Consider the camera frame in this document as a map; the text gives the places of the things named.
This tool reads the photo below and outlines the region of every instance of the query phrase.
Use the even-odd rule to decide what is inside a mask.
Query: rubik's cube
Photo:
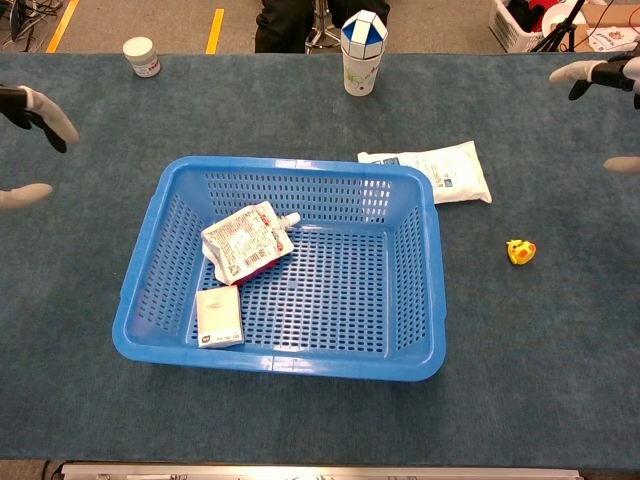
[[[387,42],[387,28],[375,13],[360,10],[342,26],[342,50],[353,58],[377,57]]]

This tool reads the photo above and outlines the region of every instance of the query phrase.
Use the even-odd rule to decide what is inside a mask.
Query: black pants
[[[385,0],[328,0],[333,24],[344,22],[360,10],[377,13],[387,24]],[[313,27],[313,0],[262,0],[264,8],[256,22],[256,53],[304,53],[304,42]]]

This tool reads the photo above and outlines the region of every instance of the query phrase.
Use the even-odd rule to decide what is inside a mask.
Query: white package bag
[[[491,192],[473,140],[426,152],[360,152],[358,162],[405,165],[420,170],[431,182],[435,203],[466,200],[491,203]]]

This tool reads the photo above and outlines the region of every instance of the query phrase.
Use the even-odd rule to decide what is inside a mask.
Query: tripod stand
[[[561,23],[556,25],[556,28],[553,29],[549,35],[544,37],[540,42],[531,49],[532,52],[557,52],[558,47],[560,46],[560,42],[564,36],[569,34],[569,47],[567,48],[568,52],[573,52],[575,47],[575,31],[576,26],[573,24],[573,21],[576,19],[576,16],[580,12],[580,9],[584,5],[585,0],[578,0],[576,4],[573,6],[571,13],[565,18]]]

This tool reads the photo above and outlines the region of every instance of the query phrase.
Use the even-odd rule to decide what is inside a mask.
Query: small white box
[[[199,347],[223,348],[244,343],[237,286],[197,292],[196,315]]]

